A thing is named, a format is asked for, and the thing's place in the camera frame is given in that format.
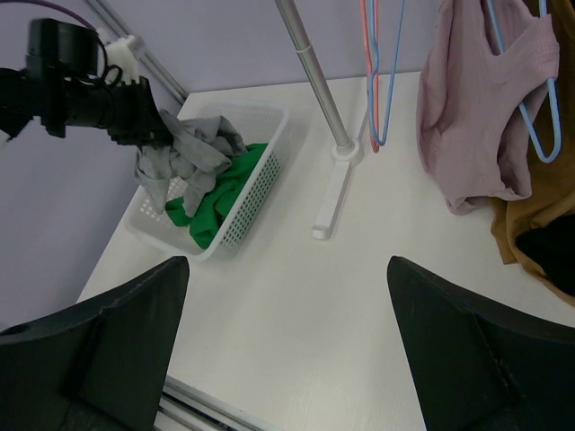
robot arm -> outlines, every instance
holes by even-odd
[[[66,126],[103,128],[120,145],[171,145],[173,136],[162,122],[145,77],[122,79],[122,69],[98,69],[98,34],[51,19],[30,25],[26,68],[0,68],[0,138],[18,136],[40,117],[52,136],[65,137]],[[110,83],[108,75],[116,73]]]

metal pole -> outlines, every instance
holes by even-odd
[[[353,144],[349,140],[348,132],[343,126],[332,92],[330,92],[330,87],[325,80],[325,75],[315,55],[314,47],[312,47],[307,37],[294,0],[276,0],[276,6],[286,24],[292,42],[294,42],[296,53],[302,62],[307,79],[314,89],[315,97],[322,107],[323,115],[332,130],[335,143],[338,146],[338,152],[341,154],[351,152]]]
[[[116,36],[135,34],[106,0],[84,0],[84,2],[116,33]],[[144,48],[140,61],[177,102],[183,104],[186,101],[190,92],[180,85],[147,48]]]

gray towel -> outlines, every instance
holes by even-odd
[[[245,153],[245,145],[225,117],[180,121],[165,110],[160,116],[173,135],[173,146],[139,149],[136,180],[155,212],[162,214],[170,180],[182,178],[188,184],[183,207],[186,216],[193,217],[204,195],[216,186],[217,175],[232,165],[231,157]]]

gray wall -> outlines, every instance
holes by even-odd
[[[52,0],[102,24],[83,0]],[[109,0],[192,92],[301,82],[305,75],[273,0]],[[326,75],[365,73],[358,0],[296,0]],[[400,0],[379,0],[382,71],[390,66]],[[399,68],[420,69],[438,0],[406,0]],[[66,17],[0,5],[0,67],[24,66],[28,21]],[[159,106],[177,111],[152,81]],[[0,152],[0,321],[14,325],[77,299],[136,185],[133,150],[105,132],[65,140],[38,123]]]
[[[59,0],[101,26],[80,0]],[[39,7],[0,5],[0,67],[22,68],[28,21],[66,21]],[[152,82],[158,105],[175,102]],[[105,131],[48,136],[36,120],[0,152],[0,321],[14,325],[74,303],[136,184],[134,150]]]

clothing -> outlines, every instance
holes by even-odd
[[[531,171],[532,196],[516,202],[493,199],[491,206],[495,218],[491,232],[497,240],[504,263],[519,262],[525,271],[557,293],[544,270],[516,245],[516,238],[523,232],[545,227],[557,217],[575,214],[575,8],[569,0],[550,0],[547,4],[553,17],[555,36],[561,46],[555,88],[561,117],[562,149],[554,162],[543,163],[537,158],[533,146],[529,145],[527,160]],[[532,13],[538,13],[537,0],[529,0],[528,5]],[[534,125],[542,148],[546,154],[550,154],[554,136],[548,100],[545,100]]]
[[[575,215],[559,217],[546,227],[522,233],[516,244],[543,269],[549,281],[575,296]]]
[[[518,104],[525,99],[534,117],[545,81],[557,76],[551,17],[533,17],[521,0],[494,3],[506,51],[497,55],[486,0],[444,0],[438,40],[420,78],[421,162],[455,214],[484,205],[488,196],[531,195],[528,132]]]
[[[190,227],[190,235],[201,249],[207,249],[216,237],[266,147],[248,145],[247,153],[234,158],[232,167],[217,176],[216,186],[203,198],[195,216],[188,217],[184,211],[185,199],[176,198],[165,205],[166,214],[176,226]]]
[[[216,185],[216,176],[231,166],[230,157],[245,152],[245,145],[225,117],[179,120],[165,110],[160,116],[173,135],[173,145],[138,150],[136,179],[155,212],[162,214],[170,180],[182,178],[188,184],[183,207],[192,217],[204,195]]]

